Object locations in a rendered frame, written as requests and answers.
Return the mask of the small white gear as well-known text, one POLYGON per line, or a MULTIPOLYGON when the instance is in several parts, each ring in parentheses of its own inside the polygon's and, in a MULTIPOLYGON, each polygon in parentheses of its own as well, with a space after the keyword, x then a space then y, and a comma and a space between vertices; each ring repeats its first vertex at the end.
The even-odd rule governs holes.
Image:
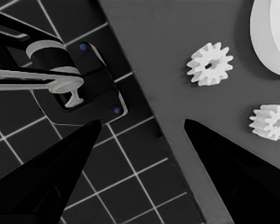
POLYGON ((252 133, 272 141, 280 140, 280 105, 262 105, 249 119, 252 133))
POLYGON ((220 42, 207 43, 196 50, 187 63, 187 75, 191 76, 191 82, 202 87, 218 85, 227 79, 228 72, 233 69, 233 56, 229 55, 229 50, 229 47, 223 49, 220 42))

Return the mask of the large thick white disc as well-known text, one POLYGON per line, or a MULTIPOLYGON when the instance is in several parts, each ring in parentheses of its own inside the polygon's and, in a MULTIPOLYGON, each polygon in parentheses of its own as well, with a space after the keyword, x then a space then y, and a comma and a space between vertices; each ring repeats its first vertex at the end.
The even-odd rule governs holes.
POLYGON ((250 38, 262 64, 280 76, 280 0, 254 0, 250 38))

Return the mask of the dark robot body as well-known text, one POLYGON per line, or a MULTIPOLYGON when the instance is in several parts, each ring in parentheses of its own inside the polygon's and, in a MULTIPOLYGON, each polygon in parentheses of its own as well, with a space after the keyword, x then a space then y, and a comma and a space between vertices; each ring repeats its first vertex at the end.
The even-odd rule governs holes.
POLYGON ((109 123, 128 109, 97 48, 87 43, 81 72, 60 38, 0 11, 0 91, 32 91, 56 125, 109 123))

